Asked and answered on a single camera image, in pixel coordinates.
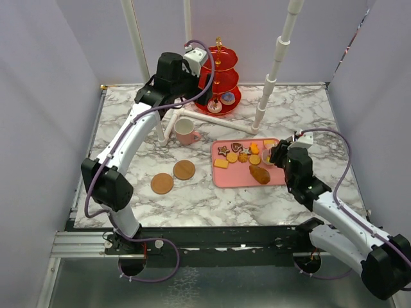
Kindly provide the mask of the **blue frosted donut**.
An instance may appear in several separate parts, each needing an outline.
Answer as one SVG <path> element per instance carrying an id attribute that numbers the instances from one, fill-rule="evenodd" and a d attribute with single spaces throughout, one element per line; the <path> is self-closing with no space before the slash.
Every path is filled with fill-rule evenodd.
<path id="1" fill-rule="evenodd" d="M 226 92 L 220 96 L 220 101 L 223 105 L 229 106 L 235 103 L 236 97 L 233 92 Z"/>

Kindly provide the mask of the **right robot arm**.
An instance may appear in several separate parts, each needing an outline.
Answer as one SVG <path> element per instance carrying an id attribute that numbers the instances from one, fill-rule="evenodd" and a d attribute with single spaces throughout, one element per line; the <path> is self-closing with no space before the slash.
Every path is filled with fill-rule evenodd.
<path id="1" fill-rule="evenodd" d="M 284 171 L 288 192 L 321 222 L 297 232 L 296 246 L 303 251 L 324 250 L 354 270 L 366 288 L 386 300 L 410 289 L 410 242 L 390 235 L 342 202 L 336 191 L 313 174 L 308 150 L 299 142 L 281 140 L 270 150 L 270 162 Z"/>

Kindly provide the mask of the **pink mug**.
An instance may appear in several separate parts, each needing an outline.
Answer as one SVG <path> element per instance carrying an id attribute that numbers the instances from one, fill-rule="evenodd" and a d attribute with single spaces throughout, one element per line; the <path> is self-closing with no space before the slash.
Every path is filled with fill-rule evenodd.
<path id="1" fill-rule="evenodd" d="M 201 135 L 195 131 L 194 122 L 188 118 L 178 119 L 174 124 L 174 132 L 177 140 L 185 146 L 201 139 Z"/>

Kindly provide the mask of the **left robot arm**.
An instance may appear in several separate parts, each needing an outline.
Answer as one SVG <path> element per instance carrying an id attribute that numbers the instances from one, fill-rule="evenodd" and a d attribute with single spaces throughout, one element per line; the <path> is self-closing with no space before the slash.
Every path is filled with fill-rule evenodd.
<path id="1" fill-rule="evenodd" d="M 197 101 L 211 99 L 214 75 L 200 87 L 200 72 L 210 52 L 198 47 L 183 55 L 162 53 L 156 73 L 137 91 L 131 111 L 109 145 L 95 158 L 85 158 L 81 165 L 87 191 L 84 213 L 87 218 L 107 214 L 114 230 L 121 236 L 119 245 L 128 253 L 142 244 L 138 234 L 141 224 L 134 216 L 130 200 L 134 193 L 126 179 L 128 167 L 146 136 L 156 129 L 160 140 L 165 136 L 161 120 L 169 110 Z"/>

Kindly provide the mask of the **yellow donut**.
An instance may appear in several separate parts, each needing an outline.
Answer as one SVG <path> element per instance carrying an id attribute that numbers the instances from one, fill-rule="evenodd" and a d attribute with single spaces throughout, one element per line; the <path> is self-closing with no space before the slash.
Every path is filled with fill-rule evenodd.
<path id="1" fill-rule="evenodd" d="M 271 163 L 270 157 L 271 157 L 270 150 L 268 149 L 263 150 L 263 152 L 261 153 L 262 162 L 268 166 L 273 166 L 274 164 Z"/>

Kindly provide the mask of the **red three-tier stand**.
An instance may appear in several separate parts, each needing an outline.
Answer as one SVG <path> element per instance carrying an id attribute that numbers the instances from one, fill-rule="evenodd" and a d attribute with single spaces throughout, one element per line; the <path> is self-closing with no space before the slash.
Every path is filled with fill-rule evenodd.
<path id="1" fill-rule="evenodd" d="M 215 73 L 213 82 L 213 96 L 210 100 L 217 98 L 220 101 L 220 96 L 226 92 L 233 92 L 236 101 L 234 104 L 226 106 L 222 105 L 222 111 L 217 114 L 212 114 L 207 110 L 206 106 L 201 106 L 198 103 L 195 105 L 201 112 L 210 116 L 222 116 L 232 112 L 241 100 L 241 92 L 238 87 L 239 74 L 235 70 L 238 62 L 238 56 L 233 49 L 223 45 L 221 37 L 216 38 L 216 45 L 209 48 L 214 60 Z"/>

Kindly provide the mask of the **white chocolate donut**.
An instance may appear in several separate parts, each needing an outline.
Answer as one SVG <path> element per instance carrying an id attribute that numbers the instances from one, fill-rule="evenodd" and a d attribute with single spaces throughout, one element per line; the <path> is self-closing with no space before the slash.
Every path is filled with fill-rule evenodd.
<path id="1" fill-rule="evenodd" d="M 212 114 L 220 113 L 222 111 L 222 103 L 217 98 L 214 98 L 208 102 L 207 110 Z"/>

